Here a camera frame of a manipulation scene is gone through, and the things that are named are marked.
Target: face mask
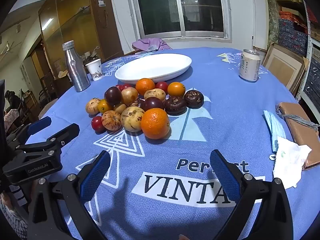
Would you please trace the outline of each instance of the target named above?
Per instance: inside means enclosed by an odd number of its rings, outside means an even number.
[[[264,116],[269,126],[269,130],[271,132],[271,146],[272,152],[277,152],[278,150],[278,136],[285,138],[285,132],[282,127],[282,124],[278,121],[278,119],[267,110],[263,110]]]

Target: brown book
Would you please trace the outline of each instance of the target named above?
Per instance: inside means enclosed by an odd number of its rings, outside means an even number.
[[[307,114],[299,104],[280,103],[280,111],[282,114],[295,114],[302,117],[306,121],[310,121]],[[294,142],[298,145],[308,145],[312,150],[302,166],[303,170],[310,169],[320,163],[320,142],[319,132],[305,125],[297,123],[290,118],[284,118],[288,124]]]

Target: red tomato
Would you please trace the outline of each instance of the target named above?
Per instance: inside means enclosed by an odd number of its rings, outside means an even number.
[[[160,88],[166,93],[166,95],[168,94],[168,84],[167,84],[167,82],[161,81],[161,82],[157,83],[156,84],[156,88]]]
[[[103,132],[105,130],[104,126],[102,125],[101,116],[97,115],[94,118],[92,118],[91,126],[92,129],[96,132]]]
[[[130,84],[124,84],[122,85],[122,90],[125,90],[126,88],[132,88],[133,86]]]
[[[119,88],[120,91],[123,90],[122,85],[120,85],[120,84],[115,85],[115,87]]]

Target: orange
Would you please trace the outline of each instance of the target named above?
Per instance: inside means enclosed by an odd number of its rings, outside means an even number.
[[[185,92],[186,92],[186,87],[182,83],[172,82],[168,86],[168,94],[171,97],[181,97],[181,98],[183,98]]]
[[[144,96],[147,90],[154,89],[155,87],[155,83],[150,78],[142,78],[136,83],[136,90],[138,90],[142,96]]]
[[[170,130],[170,121],[167,113],[161,108],[152,108],[146,111],[141,119],[141,129],[150,139],[161,139]]]
[[[109,105],[105,99],[100,100],[98,104],[99,112],[104,114],[106,111],[113,110],[113,106]]]

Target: screw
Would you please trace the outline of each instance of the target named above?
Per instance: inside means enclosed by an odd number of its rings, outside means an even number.
[[[45,183],[45,178],[39,179],[39,184],[42,185]]]
[[[251,174],[249,174],[249,173],[246,173],[246,174],[244,175],[244,178],[245,178],[246,180],[252,180],[252,179],[253,179],[253,176],[252,176]]]
[[[76,175],[75,174],[70,174],[70,175],[68,175],[67,178],[68,178],[68,180],[73,181],[76,178]]]
[[[276,184],[281,184],[282,181],[281,181],[281,179],[279,179],[279,178],[275,178],[275,183],[276,183]]]

